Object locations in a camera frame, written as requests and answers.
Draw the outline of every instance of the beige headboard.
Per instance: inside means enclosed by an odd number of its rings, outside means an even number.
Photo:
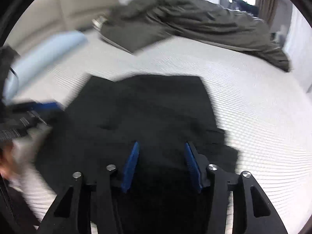
[[[24,54],[55,33],[90,27],[93,18],[116,4],[118,0],[35,0],[5,43]]]

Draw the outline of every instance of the bed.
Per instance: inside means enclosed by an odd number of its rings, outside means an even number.
[[[132,74],[188,74],[202,78],[226,144],[239,150],[236,172],[249,170],[276,208],[289,234],[312,214],[312,104],[292,73],[260,58],[182,37],[155,43],[135,55],[85,32],[88,42],[40,74],[16,101],[55,99],[67,106],[90,75],[116,80]],[[15,142],[17,152],[35,152],[49,128]],[[55,198],[31,163],[22,164],[21,190],[39,220]],[[229,200],[226,233],[231,233]]]

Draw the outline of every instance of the pillow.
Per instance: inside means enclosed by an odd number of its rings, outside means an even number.
[[[4,84],[3,102],[6,105],[9,104],[17,92],[37,74],[86,41],[86,36],[81,32],[63,32],[49,37],[28,51],[11,66],[16,76],[11,71],[9,72]]]

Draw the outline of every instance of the metal screw head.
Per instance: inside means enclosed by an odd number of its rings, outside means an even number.
[[[215,171],[215,170],[218,169],[218,166],[216,166],[215,164],[210,164],[210,165],[208,165],[208,168],[209,168],[210,170],[212,170],[212,171]]]
[[[106,170],[108,171],[113,171],[116,169],[116,165],[114,164],[109,164],[108,166],[106,166]]]
[[[248,171],[243,171],[243,176],[249,178],[252,174]]]
[[[74,178],[79,178],[79,177],[81,177],[81,172],[75,172],[75,173],[73,174],[73,177],[74,177]]]

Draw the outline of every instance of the blue gripper pad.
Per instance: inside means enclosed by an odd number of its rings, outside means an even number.
[[[188,166],[188,171],[190,172],[190,175],[191,175],[192,185],[198,193],[201,193],[202,184],[201,184],[201,179],[200,179],[199,167],[197,165],[197,162],[193,156],[190,145],[188,143],[185,143],[184,155],[185,155],[185,160]]]
[[[128,189],[131,187],[133,175],[135,173],[135,166],[138,162],[138,155],[140,152],[139,144],[138,142],[135,142],[131,154],[127,159],[127,162],[124,166],[123,171],[123,182],[121,184],[121,190],[122,192],[126,193]]]
[[[33,110],[43,110],[43,109],[60,109],[57,102],[47,102],[47,103],[36,103],[31,106]]]

